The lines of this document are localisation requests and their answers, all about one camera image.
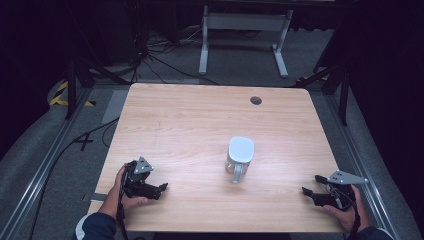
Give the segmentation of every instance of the gray carpet floor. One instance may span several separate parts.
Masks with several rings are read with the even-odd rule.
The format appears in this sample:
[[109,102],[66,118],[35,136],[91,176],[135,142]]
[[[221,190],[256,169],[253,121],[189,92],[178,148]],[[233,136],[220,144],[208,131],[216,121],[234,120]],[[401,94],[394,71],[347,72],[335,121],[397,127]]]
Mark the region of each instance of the gray carpet floor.
[[[290,31],[283,47],[289,77],[282,79],[271,52],[271,44],[278,39],[277,34],[260,32],[247,36],[245,33],[234,31],[216,32],[210,39],[208,73],[203,77],[219,85],[290,86],[299,77],[313,74],[312,69],[331,35],[331,31]],[[212,84],[210,80],[197,74],[201,39],[193,37],[190,40],[192,41],[189,45],[181,46],[168,53],[153,55],[189,75],[182,74],[154,58],[146,58],[138,68],[134,80],[158,84]],[[132,73],[123,75],[122,78],[129,81]],[[49,96],[46,96],[46,101],[51,100],[60,83],[61,81],[51,90]],[[329,104],[329,102],[338,102],[338,92],[334,96],[324,96],[319,91],[321,84],[316,82],[307,89],[339,168],[355,173],[356,159],[352,158],[350,148],[338,127],[339,120],[332,114],[333,110]],[[128,87],[119,86],[109,79],[97,79],[95,86],[89,90],[88,96],[88,100],[95,101],[96,105],[82,107],[77,112],[75,121],[69,126],[69,131],[63,139],[61,149],[82,133],[119,116],[127,90]],[[2,186],[0,188],[0,229],[8,224],[32,177],[55,143],[57,134],[65,124],[66,110],[66,106],[51,106],[50,111],[36,121],[0,161]],[[348,126],[344,127],[344,131],[347,131],[354,140],[357,156],[375,182],[398,238],[422,239],[410,209],[375,147],[351,92],[347,122]],[[102,128],[90,134],[93,142],[87,144],[83,151],[82,144],[76,143],[60,156],[47,184],[33,239],[70,239],[75,225],[87,213],[89,199],[96,187],[115,127],[116,124],[113,124],[109,128]],[[28,239],[38,200],[30,204],[30,210],[23,214],[22,222],[16,225],[16,232],[11,237]],[[372,199],[367,200],[372,222],[378,225],[378,218],[374,216],[379,213],[373,209]],[[140,235],[146,239],[152,239],[154,233],[131,232],[130,238]],[[292,233],[291,238],[293,240],[341,240],[343,235]],[[116,239],[121,239],[119,232],[116,234]]]

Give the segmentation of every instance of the white lid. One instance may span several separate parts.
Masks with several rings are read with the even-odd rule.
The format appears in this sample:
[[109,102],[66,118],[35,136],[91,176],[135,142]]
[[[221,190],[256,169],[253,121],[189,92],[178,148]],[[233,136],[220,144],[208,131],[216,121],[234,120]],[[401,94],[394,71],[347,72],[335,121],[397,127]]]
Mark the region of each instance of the white lid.
[[252,140],[245,137],[233,137],[230,141],[228,155],[235,162],[247,163],[252,160],[254,151]]

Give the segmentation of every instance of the person's right hand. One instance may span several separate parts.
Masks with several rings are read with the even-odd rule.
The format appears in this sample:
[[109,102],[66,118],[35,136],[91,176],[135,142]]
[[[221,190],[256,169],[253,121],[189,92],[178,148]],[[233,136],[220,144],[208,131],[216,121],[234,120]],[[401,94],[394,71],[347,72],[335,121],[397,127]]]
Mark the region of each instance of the person's right hand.
[[[356,205],[358,207],[358,213],[361,217],[361,225],[358,228],[358,232],[362,231],[363,229],[370,226],[369,219],[367,212],[365,210],[365,207],[362,203],[361,193],[358,188],[351,185],[353,192],[355,193],[356,198]],[[353,223],[355,221],[355,210],[353,207],[350,207],[346,212],[343,212],[340,209],[337,209],[330,205],[325,205],[323,208],[328,212],[329,214],[333,215],[335,218],[337,218],[342,225],[342,227],[347,231],[350,232],[353,228]]]

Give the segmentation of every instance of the black round hole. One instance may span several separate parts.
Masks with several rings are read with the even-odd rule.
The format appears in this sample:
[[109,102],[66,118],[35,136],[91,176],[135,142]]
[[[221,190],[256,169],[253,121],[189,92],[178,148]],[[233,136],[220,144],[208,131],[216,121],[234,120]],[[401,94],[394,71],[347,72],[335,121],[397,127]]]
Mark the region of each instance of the black round hole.
[[250,98],[250,102],[255,105],[259,105],[262,103],[262,99],[260,97],[253,96]]

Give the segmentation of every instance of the wooden table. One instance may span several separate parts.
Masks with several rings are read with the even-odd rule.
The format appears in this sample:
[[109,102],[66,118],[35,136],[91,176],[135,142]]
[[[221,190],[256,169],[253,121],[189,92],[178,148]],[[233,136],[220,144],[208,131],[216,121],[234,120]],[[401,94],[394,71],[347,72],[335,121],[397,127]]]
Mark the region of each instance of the wooden table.
[[[252,104],[253,96],[262,103]],[[224,169],[233,136],[255,144],[239,184]],[[134,84],[95,192],[106,194],[120,167],[140,156],[155,168],[146,182],[169,186],[126,215],[128,230],[342,231],[302,194],[302,186],[324,192],[314,175],[337,169],[306,90]]]

